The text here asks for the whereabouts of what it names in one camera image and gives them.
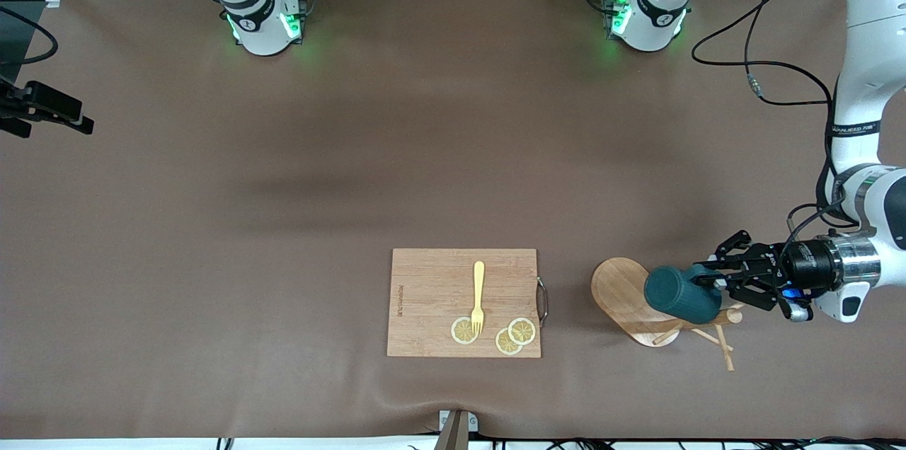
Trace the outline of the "teal cup yellow inside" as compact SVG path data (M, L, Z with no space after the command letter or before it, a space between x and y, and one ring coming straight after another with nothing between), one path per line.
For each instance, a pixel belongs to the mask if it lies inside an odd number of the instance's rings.
M702 325L714 321L721 311L721 289L715 285L718 273L700 264L680 270L661 266L648 273L643 294L655 311Z

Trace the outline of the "wooden mug tree rack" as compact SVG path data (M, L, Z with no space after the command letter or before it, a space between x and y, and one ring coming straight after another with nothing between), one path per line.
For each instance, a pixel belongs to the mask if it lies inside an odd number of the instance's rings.
M734 347L729 345L725 327L743 321L741 303L726 306L715 321L704 325L680 320L655 311L644 298L648 272L629 258L612 258L596 267L591 279L595 303L632 340L651 349L673 343L682 333L704 338L721 349L728 371L735 371Z

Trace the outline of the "yellow plastic fork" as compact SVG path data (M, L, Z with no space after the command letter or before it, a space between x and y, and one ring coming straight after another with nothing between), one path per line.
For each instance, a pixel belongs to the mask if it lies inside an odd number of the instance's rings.
M477 338L483 328L485 321L484 308L482 307L483 295L484 295L484 282L485 282L485 270L486 266L484 262L475 262L473 266L473 287L474 287L474 302L473 308L470 314L471 330L473 335Z

